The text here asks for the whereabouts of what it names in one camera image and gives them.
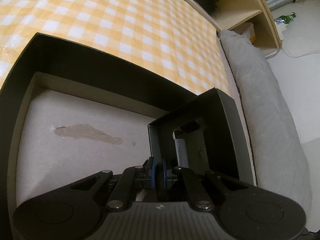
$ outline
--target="stain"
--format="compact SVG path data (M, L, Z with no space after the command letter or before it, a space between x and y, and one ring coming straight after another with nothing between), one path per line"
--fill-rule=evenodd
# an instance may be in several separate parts
M159 204L158 206L156 206L156 208L157 208L158 210L164 209L164 205Z
M114 145L123 144L122 138L108 135L88 124L74 124L68 127L61 126L54 128L53 132L54 134L62 137L72 137L75 139L87 138L90 140L103 141Z

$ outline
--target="gray pillow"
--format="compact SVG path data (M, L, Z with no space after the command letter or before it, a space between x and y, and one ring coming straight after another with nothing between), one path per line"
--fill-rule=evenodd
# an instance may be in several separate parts
M232 31L220 39L238 86L259 187L311 206L310 172L279 84L261 50Z

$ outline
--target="white cable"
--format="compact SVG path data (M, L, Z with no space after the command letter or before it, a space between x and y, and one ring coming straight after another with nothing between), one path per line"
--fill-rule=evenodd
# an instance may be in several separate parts
M282 43L281 43L280 48L276 51L276 53L273 53L273 54L267 56L266 59L270 59L270 58L275 57L279 53L279 51L281 51L281 49L282 49Z
M309 52L306 54L302 54L300 56L293 56L289 51L287 46L285 45L284 42L282 42L282 51L290 58L298 58L298 57L303 57L303 56L307 56L307 55L312 55L312 54L320 54L320 51L313 51L313 52Z

